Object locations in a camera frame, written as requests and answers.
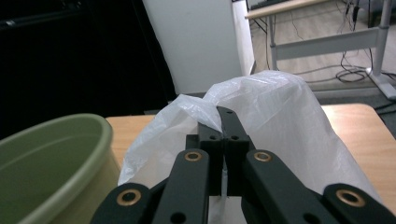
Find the white plastic bag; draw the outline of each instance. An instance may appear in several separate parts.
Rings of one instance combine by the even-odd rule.
[[[203,99],[179,95],[128,148],[119,185],[131,181],[151,188],[168,177],[186,134],[197,133],[197,122],[221,131],[216,105],[235,111],[255,147],[274,152],[309,189],[321,194],[330,184],[346,183],[380,201],[306,83],[277,71],[215,84]],[[233,210],[223,215],[241,216]]]

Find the olive green bowl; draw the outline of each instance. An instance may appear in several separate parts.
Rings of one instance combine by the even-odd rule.
[[[120,175],[111,140],[104,118],[76,114],[0,141],[0,222],[89,223]]]

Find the table surface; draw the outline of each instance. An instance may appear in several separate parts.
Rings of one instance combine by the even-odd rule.
[[[290,11],[299,7],[308,7],[317,3],[326,2],[329,0],[289,0],[286,2],[274,4],[268,7],[261,7],[254,10],[250,10],[245,16],[246,19],[258,19],[261,17],[266,17],[274,15],[276,13]]]
[[[332,128],[374,185],[384,205],[396,214],[396,140],[368,105],[325,105]],[[122,165],[127,148],[152,115],[106,118],[113,127],[112,151]]]

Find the gray floor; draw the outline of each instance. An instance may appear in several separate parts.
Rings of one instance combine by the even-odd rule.
[[[284,44],[303,39],[317,38],[328,35],[349,33],[353,24],[348,21],[351,15],[345,16],[346,4],[340,0],[331,0],[324,4],[304,7],[292,12],[276,15],[277,44]],[[355,31],[367,29],[368,13],[359,10]],[[264,29],[266,20],[256,20]],[[388,41],[382,69],[389,73],[396,73],[396,22],[392,16],[389,27]],[[269,36],[254,21],[250,21],[253,51],[256,60],[254,73],[262,70],[271,70],[271,53],[269,49]],[[343,53],[319,55],[292,60],[279,61],[277,63],[280,71],[301,76],[317,96],[322,105],[363,103],[378,108],[394,102],[389,101],[374,82],[366,77],[360,81],[342,82],[335,78],[337,73],[345,72],[340,66]],[[371,54],[369,49],[360,49],[346,52],[343,60],[346,68],[371,67]],[[344,79],[355,80],[365,76],[351,74]],[[396,81],[387,77],[389,82],[396,86]],[[377,113],[396,138],[396,114],[389,113],[396,109],[396,105],[390,105],[377,109]]]

